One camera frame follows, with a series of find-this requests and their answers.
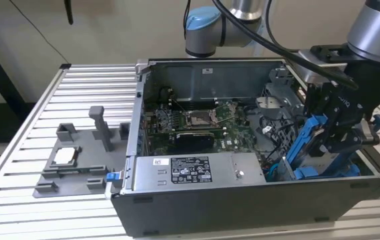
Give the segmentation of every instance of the metal rail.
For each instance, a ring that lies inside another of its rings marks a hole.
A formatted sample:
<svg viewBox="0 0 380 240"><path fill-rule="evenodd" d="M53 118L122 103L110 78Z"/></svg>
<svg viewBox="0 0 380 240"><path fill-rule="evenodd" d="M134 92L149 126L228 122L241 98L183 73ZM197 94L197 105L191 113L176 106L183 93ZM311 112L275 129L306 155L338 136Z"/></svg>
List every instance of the metal rail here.
<svg viewBox="0 0 380 240"><path fill-rule="evenodd" d="M109 126L129 121L134 77L134 65L73 65L58 72L0 158L0 240L130 239L104 194L34 198L33 191L58 124L94 129L93 105L105 106ZM380 239L380 199L361 202L336 222L185 234L181 239Z"/></svg>

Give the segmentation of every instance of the motherboard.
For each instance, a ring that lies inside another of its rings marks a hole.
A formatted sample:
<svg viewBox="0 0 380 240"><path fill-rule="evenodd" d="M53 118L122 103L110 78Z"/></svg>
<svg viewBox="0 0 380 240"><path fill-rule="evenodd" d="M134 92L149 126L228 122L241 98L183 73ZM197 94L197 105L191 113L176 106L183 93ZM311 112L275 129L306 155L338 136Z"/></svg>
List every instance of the motherboard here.
<svg viewBox="0 0 380 240"><path fill-rule="evenodd" d="M257 138L239 101L153 104L145 113L150 156L253 152Z"/></svg>

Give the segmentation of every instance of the cable connector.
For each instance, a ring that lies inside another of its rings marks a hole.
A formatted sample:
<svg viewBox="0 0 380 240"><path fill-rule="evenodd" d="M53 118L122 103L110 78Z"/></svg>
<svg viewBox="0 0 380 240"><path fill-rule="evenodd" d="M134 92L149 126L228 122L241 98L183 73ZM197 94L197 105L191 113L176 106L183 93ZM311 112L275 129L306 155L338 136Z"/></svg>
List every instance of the cable connector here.
<svg viewBox="0 0 380 240"><path fill-rule="evenodd" d="M266 128L263 128L263 134L267 134L271 130L272 130L272 127L267 126Z"/></svg>

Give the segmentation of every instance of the warning label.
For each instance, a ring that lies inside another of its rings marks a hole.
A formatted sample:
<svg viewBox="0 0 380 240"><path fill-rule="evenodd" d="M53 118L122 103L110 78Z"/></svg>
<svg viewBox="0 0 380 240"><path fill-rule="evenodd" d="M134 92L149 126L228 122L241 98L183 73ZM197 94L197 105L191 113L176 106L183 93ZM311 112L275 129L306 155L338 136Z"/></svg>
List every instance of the warning label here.
<svg viewBox="0 0 380 240"><path fill-rule="evenodd" d="M170 168L175 184L212 182L212 170L207 156L173 157Z"/></svg>

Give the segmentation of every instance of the sticker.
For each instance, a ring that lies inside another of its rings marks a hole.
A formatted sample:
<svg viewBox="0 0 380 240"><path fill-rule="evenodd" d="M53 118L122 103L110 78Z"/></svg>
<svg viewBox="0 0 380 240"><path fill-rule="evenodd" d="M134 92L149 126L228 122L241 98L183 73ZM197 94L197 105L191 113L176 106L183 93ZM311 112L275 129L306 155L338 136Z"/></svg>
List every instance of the sticker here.
<svg viewBox="0 0 380 240"><path fill-rule="evenodd" d="M203 74L213 74L215 73L215 69L213 68L204 68L203 69Z"/></svg>
<svg viewBox="0 0 380 240"><path fill-rule="evenodd" d="M169 165L169 158L153 159L153 165Z"/></svg>
<svg viewBox="0 0 380 240"><path fill-rule="evenodd" d="M207 156L173 157L170 159L172 182L175 184L211 183L212 171Z"/></svg>

